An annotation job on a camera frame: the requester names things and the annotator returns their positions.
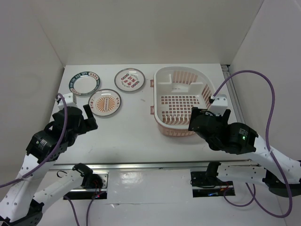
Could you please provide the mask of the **orange sunburst plate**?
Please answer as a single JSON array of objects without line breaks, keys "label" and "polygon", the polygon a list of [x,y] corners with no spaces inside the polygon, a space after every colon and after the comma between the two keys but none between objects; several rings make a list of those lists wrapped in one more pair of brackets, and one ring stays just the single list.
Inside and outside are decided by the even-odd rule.
[{"label": "orange sunburst plate", "polygon": [[116,113],[121,106],[121,96],[112,89],[101,89],[89,98],[88,105],[94,115],[106,117]]}]

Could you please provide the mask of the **green rimmed white plate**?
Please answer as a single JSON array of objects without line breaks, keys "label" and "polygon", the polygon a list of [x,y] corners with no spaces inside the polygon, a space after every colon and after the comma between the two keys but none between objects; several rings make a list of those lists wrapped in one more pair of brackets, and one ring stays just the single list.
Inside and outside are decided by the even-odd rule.
[{"label": "green rimmed white plate", "polygon": [[69,81],[69,90],[77,96],[87,96],[96,92],[101,85],[101,79],[95,72],[80,72]]}]

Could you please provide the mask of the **red green character plate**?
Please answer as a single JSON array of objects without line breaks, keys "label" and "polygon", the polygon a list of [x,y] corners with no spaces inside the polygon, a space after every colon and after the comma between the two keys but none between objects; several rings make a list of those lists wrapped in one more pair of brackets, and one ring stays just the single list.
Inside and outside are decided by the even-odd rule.
[{"label": "red green character plate", "polygon": [[126,68],[115,75],[114,83],[121,91],[135,92],[144,86],[145,76],[138,69]]}]

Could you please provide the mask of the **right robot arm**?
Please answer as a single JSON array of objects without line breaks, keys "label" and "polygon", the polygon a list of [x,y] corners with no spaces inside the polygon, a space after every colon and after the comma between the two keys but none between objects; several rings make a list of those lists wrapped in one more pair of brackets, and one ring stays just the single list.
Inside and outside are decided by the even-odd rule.
[{"label": "right robot arm", "polygon": [[249,126],[235,122],[228,124],[230,110],[216,116],[205,109],[193,107],[189,131],[204,139],[210,149],[228,154],[241,155],[257,164],[256,167],[232,166],[210,162],[205,179],[215,185],[219,181],[254,183],[268,188],[281,197],[288,197],[285,183],[289,184],[292,196],[301,194],[301,163],[290,159],[276,149],[268,149],[265,140]]}]

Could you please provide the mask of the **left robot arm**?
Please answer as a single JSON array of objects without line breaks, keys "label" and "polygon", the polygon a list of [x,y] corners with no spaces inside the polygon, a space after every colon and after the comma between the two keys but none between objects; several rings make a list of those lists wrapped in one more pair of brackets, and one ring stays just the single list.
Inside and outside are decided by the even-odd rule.
[{"label": "left robot arm", "polygon": [[52,115],[53,121],[32,136],[18,176],[0,202],[2,225],[36,226],[46,210],[72,189],[101,190],[101,177],[78,163],[62,178],[38,191],[47,172],[76,138],[98,128],[89,105],[83,107],[62,108]]}]

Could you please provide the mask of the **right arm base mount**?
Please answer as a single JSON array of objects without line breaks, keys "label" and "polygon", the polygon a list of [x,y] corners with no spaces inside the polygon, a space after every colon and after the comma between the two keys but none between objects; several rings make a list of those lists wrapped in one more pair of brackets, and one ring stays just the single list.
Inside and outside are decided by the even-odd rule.
[{"label": "right arm base mount", "polygon": [[216,178],[209,178],[204,171],[192,171],[190,173],[193,198],[235,196],[232,181],[222,182]]}]

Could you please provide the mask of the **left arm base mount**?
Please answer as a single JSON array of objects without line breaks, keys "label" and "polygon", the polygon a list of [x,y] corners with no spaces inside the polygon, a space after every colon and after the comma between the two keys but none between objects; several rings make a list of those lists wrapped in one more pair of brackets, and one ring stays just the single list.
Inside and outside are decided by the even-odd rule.
[{"label": "left arm base mount", "polygon": [[77,188],[69,191],[65,196],[70,200],[96,200],[107,199],[109,174],[106,172],[93,174],[92,180],[88,186]]}]

